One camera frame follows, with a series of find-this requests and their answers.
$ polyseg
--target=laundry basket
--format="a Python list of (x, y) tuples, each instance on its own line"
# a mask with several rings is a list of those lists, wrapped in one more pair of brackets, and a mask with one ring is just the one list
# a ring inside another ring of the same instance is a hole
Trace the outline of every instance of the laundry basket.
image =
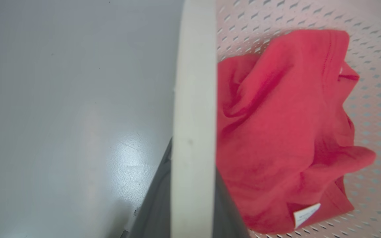
[(355, 144), (377, 153), (374, 164), (345, 175), (354, 211), (288, 234), (250, 231), (252, 237), (381, 237), (381, 18), (355, 6), (318, 0), (217, 0), (218, 61), (262, 53), (271, 39), (296, 29), (346, 30), (351, 39), (345, 60), (360, 81), (344, 108), (356, 127)]

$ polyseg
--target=white laundry basket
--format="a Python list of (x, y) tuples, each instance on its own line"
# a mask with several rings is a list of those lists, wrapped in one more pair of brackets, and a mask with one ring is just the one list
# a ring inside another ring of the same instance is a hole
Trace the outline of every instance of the white laundry basket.
[(381, 237), (380, 17), (357, 10), (349, 3), (318, 0), (217, 0), (216, 7), (218, 61), (262, 53), (270, 39), (295, 29), (346, 30), (351, 36), (346, 61), (360, 75), (360, 81), (344, 108), (356, 127), (355, 144), (377, 153), (373, 165), (345, 175), (346, 192), (354, 211), (288, 234), (250, 232), (251, 236)]

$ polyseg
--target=gray floor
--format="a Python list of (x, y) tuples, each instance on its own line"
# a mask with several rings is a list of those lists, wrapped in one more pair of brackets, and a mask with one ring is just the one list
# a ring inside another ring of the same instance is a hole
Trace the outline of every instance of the gray floor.
[(0, 238), (121, 234), (172, 134), (181, 6), (0, 0)]

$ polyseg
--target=basket hole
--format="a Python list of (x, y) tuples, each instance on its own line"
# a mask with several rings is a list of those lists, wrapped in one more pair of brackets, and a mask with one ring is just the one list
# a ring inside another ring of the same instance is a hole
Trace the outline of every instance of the basket hole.
[(326, 17), (326, 16), (330, 16), (332, 13), (333, 13), (333, 11), (328, 12), (328, 13), (324, 14), (324, 17)]
[(308, 6), (306, 6), (306, 7), (303, 7), (303, 8), (302, 8), (302, 12), (303, 12), (303, 11), (306, 11), (306, 10), (308, 10), (308, 9), (310, 9), (310, 7), (311, 7), (311, 5), (308, 5)]
[(317, 9), (317, 10), (314, 11), (314, 14), (316, 14), (316, 13), (318, 13), (318, 12), (321, 12), (321, 11), (322, 11), (322, 8)]

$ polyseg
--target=white plastic rim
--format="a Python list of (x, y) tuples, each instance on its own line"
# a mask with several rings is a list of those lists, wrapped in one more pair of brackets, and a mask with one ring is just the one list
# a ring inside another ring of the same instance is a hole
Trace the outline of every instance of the white plastic rim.
[(289, 234), (250, 232), (251, 236), (381, 237), (380, 2), (217, 0), (216, 15), (218, 61), (247, 53), (262, 53), (271, 39), (296, 29), (346, 30), (351, 39), (345, 60), (360, 75), (360, 81), (344, 108), (356, 127), (355, 144), (377, 153), (372, 166), (345, 176), (346, 192), (354, 211)]
[(180, 26), (171, 159), (171, 237), (212, 236), (217, 61), (214, 0), (186, 0)]

